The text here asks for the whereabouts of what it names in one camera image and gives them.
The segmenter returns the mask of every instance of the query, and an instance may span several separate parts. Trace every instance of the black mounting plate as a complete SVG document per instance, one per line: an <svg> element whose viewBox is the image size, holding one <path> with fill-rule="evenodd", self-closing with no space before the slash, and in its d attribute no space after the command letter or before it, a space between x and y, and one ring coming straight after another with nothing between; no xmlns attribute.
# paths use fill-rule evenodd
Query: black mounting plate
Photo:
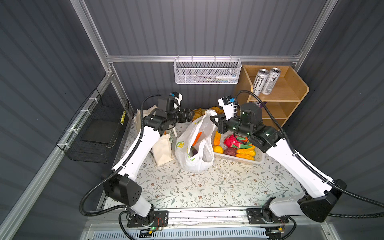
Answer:
<svg viewBox="0 0 384 240"><path fill-rule="evenodd" d="M263 219L263 214L261 213L261 208L251 208L247 209L247 217L249 224L266 224L266 223L288 223L289 219L285 216L274 217L273 222L266 222Z"/></svg>
<svg viewBox="0 0 384 240"><path fill-rule="evenodd" d="M168 211L154 211L155 213L155 217L154 217L154 221L151 225L149 226L143 226L139 223L139 221L137 220L136 216L133 216L133 215L129 215L129 218L128 218L128 223L127 223L127 227L157 227L157 217L162 219L163 221L159 220L160 222L160 227L166 227L168 225Z"/></svg>

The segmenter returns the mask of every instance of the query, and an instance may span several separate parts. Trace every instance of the carrot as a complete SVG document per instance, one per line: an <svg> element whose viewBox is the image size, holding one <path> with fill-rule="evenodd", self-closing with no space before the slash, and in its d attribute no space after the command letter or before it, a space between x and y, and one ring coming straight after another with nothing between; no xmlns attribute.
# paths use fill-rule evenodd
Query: carrot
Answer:
<svg viewBox="0 0 384 240"><path fill-rule="evenodd" d="M199 132L199 133L197 134L197 137L196 137L195 141L193 142L192 146L195 146L195 145L196 145L196 143L197 143L197 141L199 140L199 137L201 136L202 133L203 133L203 132Z"/></svg>

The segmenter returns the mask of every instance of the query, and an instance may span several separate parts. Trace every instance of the leaf pattern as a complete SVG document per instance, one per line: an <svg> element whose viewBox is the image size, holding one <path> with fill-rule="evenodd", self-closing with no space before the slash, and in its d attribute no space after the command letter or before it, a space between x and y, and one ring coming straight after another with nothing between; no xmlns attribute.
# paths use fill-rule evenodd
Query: leaf pattern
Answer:
<svg viewBox="0 0 384 240"><path fill-rule="evenodd" d="M189 123L177 124L181 134ZM131 127L124 155L137 136ZM151 154L144 160L136 179L142 195L156 208L236 207L263 205L270 197L302 193L299 182L278 162L266 155L256 165L215 158L201 173L187 172L175 159L157 166ZM106 197L104 208L121 203Z"/></svg>

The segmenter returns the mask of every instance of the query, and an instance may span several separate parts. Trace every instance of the monster energy can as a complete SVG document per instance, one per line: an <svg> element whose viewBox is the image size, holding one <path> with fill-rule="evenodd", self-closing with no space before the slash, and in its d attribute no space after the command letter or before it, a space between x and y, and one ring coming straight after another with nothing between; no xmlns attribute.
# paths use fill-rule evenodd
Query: monster energy can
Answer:
<svg viewBox="0 0 384 240"><path fill-rule="evenodd" d="M268 78L269 71L267 69L259 69L259 71L256 74L255 81L253 83L253 93L256 94L256 96L260 95L260 92L263 89L264 83Z"/></svg>
<svg viewBox="0 0 384 240"><path fill-rule="evenodd" d="M268 95L271 94L273 87L275 86L277 79L279 78L281 70L278 68L271 68L269 76L265 81L265 84L262 89L262 94Z"/></svg>

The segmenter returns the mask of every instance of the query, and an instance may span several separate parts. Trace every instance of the wooden shelf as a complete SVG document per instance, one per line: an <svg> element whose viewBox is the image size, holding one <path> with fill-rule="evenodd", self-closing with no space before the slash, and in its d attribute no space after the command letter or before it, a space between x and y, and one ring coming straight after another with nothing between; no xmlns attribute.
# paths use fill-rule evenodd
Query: wooden shelf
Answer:
<svg viewBox="0 0 384 240"><path fill-rule="evenodd" d="M269 111L271 112L272 116L275 119L287 118L287 115L285 114L285 112L283 111L283 108L280 106L278 102L268 102L266 104L266 107L269 109ZM262 114L263 119L271 119L264 108L262 108L262 111L263 111L263 114Z"/></svg>
<svg viewBox="0 0 384 240"><path fill-rule="evenodd" d="M255 76L249 76L252 80L255 80ZM273 87L273 91L269 95L260 93L258 96L264 102L300 102L300 99L292 88L288 85L285 78L280 77L276 85ZM252 97L249 99L250 102L256 102L256 98Z"/></svg>
<svg viewBox="0 0 384 240"><path fill-rule="evenodd" d="M243 65L233 96L236 96L240 90L252 92L253 82L258 70L261 68L270 70L273 67L281 69L280 77L270 95L260 94L258 97L262 101L267 102L267 108L277 122L283 126L309 91L308 86L291 66ZM243 93L237 97L237 101L241 105L243 103L256 102L256 99L249 94ZM278 129L264 108L262 108L262 111L264 125L273 126Z"/></svg>

